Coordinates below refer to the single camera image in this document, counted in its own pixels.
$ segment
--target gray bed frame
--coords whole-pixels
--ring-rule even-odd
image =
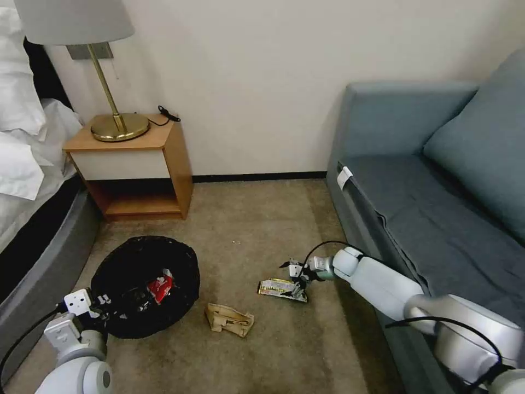
[[[82,272],[98,232],[100,213],[86,190],[71,205],[60,229],[33,268],[0,304],[0,356],[39,318],[55,308]],[[16,348],[2,375],[2,384],[16,372],[42,336],[43,322]]]

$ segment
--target wooden nightstand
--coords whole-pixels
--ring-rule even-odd
[[[158,114],[148,118],[166,121]],[[134,140],[101,142],[91,136],[92,122],[63,149],[104,217],[109,221],[186,218],[193,183],[180,123],[152,124]]]

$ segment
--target beige carpet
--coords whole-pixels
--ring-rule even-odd
[[[402,392],[372,308],[345,283],[314,283],[308,304],[256,293],[260,280],[286,276],[278,267],[288,258],[344,239],[324,181],[197,184],[186,221],[103,224],[77,287],[89,285],[111,250],[147,234],[195,249],[200,299],[163,332],[109,339],[115,394]],[[245,339],[211,332],[203,313],[208,302],[255,315],[252,331]],[[34,392],[54,356],[41,340],[8,393]]]

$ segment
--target nightstand drawer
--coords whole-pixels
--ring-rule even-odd
[[[164,154],[160,149],[69,154],[86,181],[170,177]]]

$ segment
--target brass lamp base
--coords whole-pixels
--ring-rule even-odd
[[[113,115],[104,115],[91,125],[93,138],[104,142],[126,141],[149,130],[149,120],[143,115],[129,113],[120,116],[124,121],[124,130],[117,127]]]

